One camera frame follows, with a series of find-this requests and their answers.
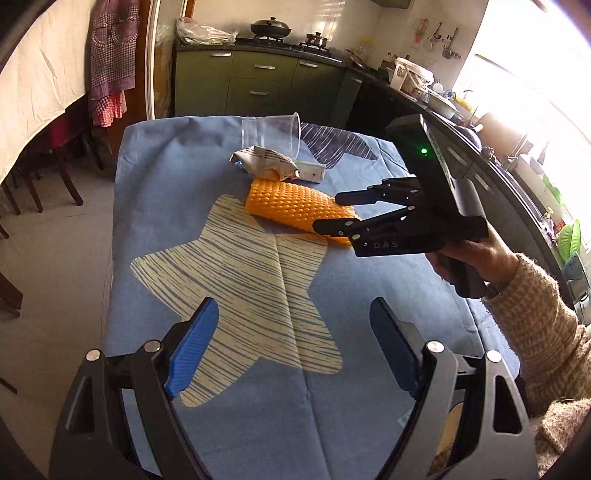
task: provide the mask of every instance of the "pot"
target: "pot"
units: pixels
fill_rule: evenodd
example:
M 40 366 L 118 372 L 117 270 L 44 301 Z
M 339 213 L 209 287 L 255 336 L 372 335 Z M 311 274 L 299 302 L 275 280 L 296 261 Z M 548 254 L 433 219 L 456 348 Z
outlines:
M 474 145 L 474 148 L 476 148 L 478 152 L 482 152 L 482 141 L 480 141 L 480 137 L 476 135 L 474 130 L 466 127 L 460 127 L 459 125 L 456 125 L 454 128 L 459 131 L 466 138 L 466 140 Z
M 322 33 L 316 32 L 315 34 L 306 34 L 306 45 L 318 48 L 326 48 L 328 39 L 322 36 Z
M 270 37 L 277 40 L 288 36 L 291 29 L 286 23 L 277 20 L 277 17 L 271 17 L 269 20 L 258 20 L 251 25 L 251 31 L 257 37 Z
M 451 103 L 447 98 L 444 98 L 431 90 L 429 90 L 428 94 L 429 108 L 436 111 L 439 113 L 439 115 L 447 118 L 448 120 L 451 120 L 457 113 L 457 108 L 453 106 L 453 103 Z

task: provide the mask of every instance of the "stove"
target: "stove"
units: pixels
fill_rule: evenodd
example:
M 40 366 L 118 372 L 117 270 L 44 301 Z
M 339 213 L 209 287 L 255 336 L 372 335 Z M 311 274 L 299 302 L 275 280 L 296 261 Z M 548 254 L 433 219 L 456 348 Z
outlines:
M 299 45 L 291 45 L 283 41 L 283 39 L 276 39 L 270 37 L 254 37 L 254 38 L 237 38 L 236 43 L 239 45 L 251 45 L 259 47 L 274 47 L 284 48 L 286 50 L 302 51 L 310 55 L 324 57 L 331 59 L 334 62 L 342 63 L 342 60 L 336 58 L 328 48 L 314 47 L 306 43 L 300 43 Z

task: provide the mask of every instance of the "white power strip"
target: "white power strip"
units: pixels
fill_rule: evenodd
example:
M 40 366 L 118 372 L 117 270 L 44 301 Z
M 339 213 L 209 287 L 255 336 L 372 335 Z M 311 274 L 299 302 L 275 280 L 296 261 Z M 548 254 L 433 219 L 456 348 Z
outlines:
M 295 166 L 297 167 L 300 180 L 313 181 L 314 183 L 320 183 L 324 180 L 326 167 L 320 163 L 296 161 Z

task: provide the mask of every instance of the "star pattern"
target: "star pattern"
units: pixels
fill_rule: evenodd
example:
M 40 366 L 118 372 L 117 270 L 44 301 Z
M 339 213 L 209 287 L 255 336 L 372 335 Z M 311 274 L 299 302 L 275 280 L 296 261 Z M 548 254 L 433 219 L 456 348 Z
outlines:
M 302 124 L 301 139 L 308 145 L 314 158 L 326 168 L 334 167 L 343 154 L 367 160 L 378 159 L 363 138 L 338 128 Z
M 219 305 L 219 324 L 188 389 L 195 407 L 222 393 L 259 358 L 321 374 L 342 359 L 308 297 L 326 253 L 318 235 L 265 233 L 234 197 L 212 207 L 198 240 L 138 257 L 140 282 L 189 320 L 204 297 Z

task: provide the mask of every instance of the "green cabinet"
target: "green cabinet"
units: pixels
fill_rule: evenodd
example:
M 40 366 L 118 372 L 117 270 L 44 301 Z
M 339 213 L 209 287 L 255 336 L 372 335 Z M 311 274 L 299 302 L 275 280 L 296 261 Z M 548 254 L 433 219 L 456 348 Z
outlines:
M 233 52 L 177 53 L 174 104 L 176 116 L 224 115 Z
M 359 89 L 352 76 L 344 82 L 344 74 L 344 69 L 279 52 L 181 50 L 176 61 L 175 114 L 298 112 L 304 122 L 331 125 L 333 117 L 346 121 L 355 102 L 355 88 Z
M 230 77 L 291 84 L 296 65 L 297 59 L 293 57 L 237 51 L 234 54 Z
M 343 75 L 344 70 L 338 67 L 300 59 L 291 84 L 291 110 L 298 112 L 303 122 L 330 124 Z
M 363 80 L 352 72 L 345 73 L 340 83 L 339 93 L 336 95 L 335 106 L 330 116 L 330 126 L 345 129 L 353 104 Z
M 285 115 L 290 85 L 259 79 L 230 79 L 228 115 Z

